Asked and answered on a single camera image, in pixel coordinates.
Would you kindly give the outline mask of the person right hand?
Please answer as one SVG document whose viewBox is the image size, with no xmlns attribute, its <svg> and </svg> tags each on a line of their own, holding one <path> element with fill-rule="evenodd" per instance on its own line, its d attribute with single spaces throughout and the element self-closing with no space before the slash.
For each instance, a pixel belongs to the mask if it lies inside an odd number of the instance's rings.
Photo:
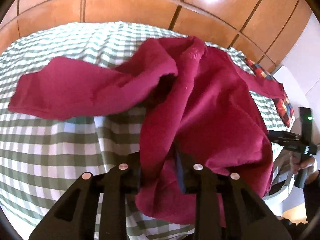
<svg viewBox="0 0 320 240">
<path fill-rule="evenodd" d="M 319 170 L 317 168 L 317 160 L 314 157 L 300 162 L 293 153 L 290 153 L 290 167 L 291 171 L 297 175 L 300 170 L 307 171 L 307 178 L 305 185 L 313 182 L 319 175 Z"/>
</svg>

